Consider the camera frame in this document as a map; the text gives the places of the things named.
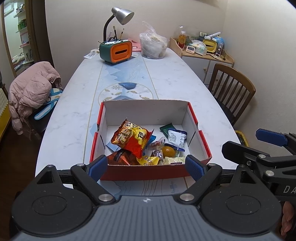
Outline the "person right hand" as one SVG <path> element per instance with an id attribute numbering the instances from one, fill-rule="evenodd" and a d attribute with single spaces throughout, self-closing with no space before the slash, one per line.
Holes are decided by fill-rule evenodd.
<path id="1" fill-rule="evenodd" d="M 293 216 L 295 214 L 295 209 L 293 205 L 286 201 L 282 208 L 283 216 L 281 220 L 281 236 L 286 236 L 287 232 L 291 230 L 293 223 Z"/>

